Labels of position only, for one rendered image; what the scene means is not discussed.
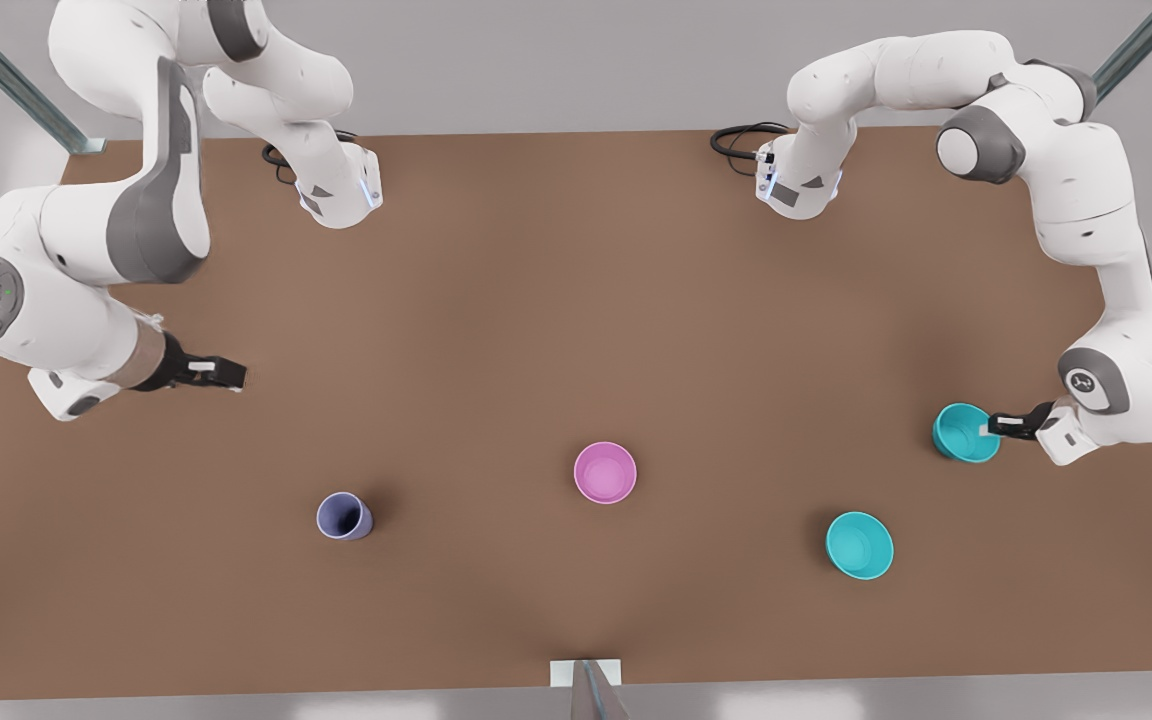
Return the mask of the teal bowl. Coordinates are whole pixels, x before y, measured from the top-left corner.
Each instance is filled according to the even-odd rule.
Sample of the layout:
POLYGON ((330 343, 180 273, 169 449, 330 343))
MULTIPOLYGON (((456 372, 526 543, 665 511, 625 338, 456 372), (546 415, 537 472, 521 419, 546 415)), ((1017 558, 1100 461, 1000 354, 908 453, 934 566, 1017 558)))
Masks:
POLYGON ((945 457, 960 462, 988 462, 1000 450, 1001 437, 988 427, 990 414, 970 404, 945 406, 931 425, 931 438, 945 457))
POLYGON ((824 547, 831 564, 852 579, 877 579, 893 564, 890 530, 867 511, 844 511, 832 520, 824 547))

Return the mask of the pink bowl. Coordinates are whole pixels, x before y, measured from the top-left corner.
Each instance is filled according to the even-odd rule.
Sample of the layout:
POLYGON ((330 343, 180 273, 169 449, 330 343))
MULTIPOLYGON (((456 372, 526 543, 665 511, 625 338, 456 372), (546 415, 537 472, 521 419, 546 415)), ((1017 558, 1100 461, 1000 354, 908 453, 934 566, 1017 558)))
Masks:
POLYGON ((637 464, 630 450, 609 442, 594 442, 579 450, 573 462, 573 482, 581 497, 594 503, 617 503, 631 495, 637 464))

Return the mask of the lavender cup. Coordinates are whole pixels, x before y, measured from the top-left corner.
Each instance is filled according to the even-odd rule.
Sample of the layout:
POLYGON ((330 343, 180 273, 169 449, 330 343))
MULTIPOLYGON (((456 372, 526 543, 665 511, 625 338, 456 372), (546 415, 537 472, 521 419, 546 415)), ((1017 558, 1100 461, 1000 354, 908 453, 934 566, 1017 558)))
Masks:
POLYGON ((374 528, 369 506, 351 492, 335 492, 317 506, 316 525, 320 533, 334 541, 356 541, 374 528))

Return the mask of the silver frame post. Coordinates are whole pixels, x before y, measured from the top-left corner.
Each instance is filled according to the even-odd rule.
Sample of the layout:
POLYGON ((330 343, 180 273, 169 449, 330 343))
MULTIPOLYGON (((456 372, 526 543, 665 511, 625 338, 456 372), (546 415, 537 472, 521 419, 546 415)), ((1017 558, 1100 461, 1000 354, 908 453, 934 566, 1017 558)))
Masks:
POLYGON ((88 137, 81 131, 1 51, 0 90, 70 156, 100 154, 106 149, 105 138, 88 137))
POLYGON ((550 661, 550 687, 571 689, 570 720, 630 720, 621 685, 620 659, 550 661))
POLYGON ((1152 54, 1152 10, 1134 31, 1120 41, 1116 50, 1102 61, 1092 76, 1096 101, 1101 104, 1134 71, 1144 59, 1152 54))

